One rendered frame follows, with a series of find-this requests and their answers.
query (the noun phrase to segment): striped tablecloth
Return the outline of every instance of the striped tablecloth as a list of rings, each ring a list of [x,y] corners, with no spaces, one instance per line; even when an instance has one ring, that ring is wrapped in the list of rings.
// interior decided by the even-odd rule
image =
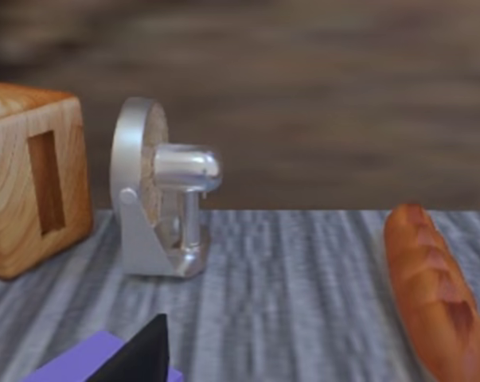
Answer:
[[[432,212],[480,308],[480,212]],[[123,275],[119,228],[0,281],[0,382],[102,329],[132,337],[168,314],[171,364],[196,382],[415,382],[373,237],[386,212],[212,211],[204,274]]]

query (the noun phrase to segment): purple box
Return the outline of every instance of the purple box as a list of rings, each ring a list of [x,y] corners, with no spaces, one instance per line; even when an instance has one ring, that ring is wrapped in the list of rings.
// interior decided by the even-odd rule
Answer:
[[[85,382],[124,344],[109,332],[95,333],[21,382]],[[183,375],[169,368],[167,382],[183,382]]]

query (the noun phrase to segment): slot in wooden block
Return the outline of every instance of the slot in wooden block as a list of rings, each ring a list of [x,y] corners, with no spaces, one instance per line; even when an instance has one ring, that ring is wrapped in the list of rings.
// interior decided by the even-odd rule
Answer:
[[[79,100],[0,84],[0,277],[20,275],[91,230]]]

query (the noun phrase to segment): table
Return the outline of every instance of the table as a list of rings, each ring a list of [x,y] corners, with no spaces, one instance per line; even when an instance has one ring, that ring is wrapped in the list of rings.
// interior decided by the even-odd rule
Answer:
[[[431,212],[480,309],[480,212]],[[123,275],[119,228],[0,281],[0,382],[16,382],[98,330],[129,339],[167,313],[187,381],[414,382],[416,362],[372,245],[386,212],[210,211],[204,274]]]

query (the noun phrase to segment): bread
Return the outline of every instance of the bread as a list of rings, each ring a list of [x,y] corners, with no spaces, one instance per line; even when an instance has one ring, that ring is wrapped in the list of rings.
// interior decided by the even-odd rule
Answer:
[[[421,363],[438,382],[480,382],[480,313],[447,243],[420,205],[384,225],[396,307]]]

